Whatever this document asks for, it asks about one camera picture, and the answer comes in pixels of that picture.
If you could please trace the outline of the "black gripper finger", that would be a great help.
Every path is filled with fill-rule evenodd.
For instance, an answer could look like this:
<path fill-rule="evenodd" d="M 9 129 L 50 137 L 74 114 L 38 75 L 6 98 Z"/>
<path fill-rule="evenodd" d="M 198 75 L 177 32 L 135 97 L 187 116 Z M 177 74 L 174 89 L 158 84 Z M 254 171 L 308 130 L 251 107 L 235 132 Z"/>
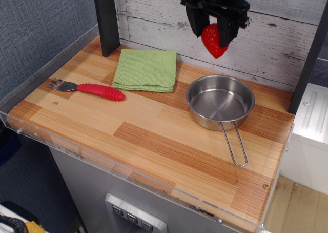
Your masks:
<path fill-rule="evenodd" d="M 237 14 L 221 16 L 217 19 L 219 43 L 222 48 L 227 47 L 237 37 L 239 26 Z"/>
<path fill-rule="evenodd" d="M 200 37 L 203 29 L 210 24 L 209 15 L 204 12 L 204 5 L 186 6 L 186 13 L 193 33 Z"/>

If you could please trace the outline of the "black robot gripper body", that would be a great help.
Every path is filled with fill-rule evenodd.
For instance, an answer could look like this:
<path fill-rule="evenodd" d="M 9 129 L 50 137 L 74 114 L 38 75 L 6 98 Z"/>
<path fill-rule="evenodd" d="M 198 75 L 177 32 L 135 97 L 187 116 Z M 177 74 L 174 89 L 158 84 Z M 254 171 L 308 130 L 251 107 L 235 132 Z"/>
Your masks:
<path fill-rule="evenodd" d="M 249 24 L 248 10 L 250 4 L 246 0 L 180 0 L 186 6 L 204 5 L 204 12 L 215 18 L 237 14 L 240 28 L 246 28 Z"/>

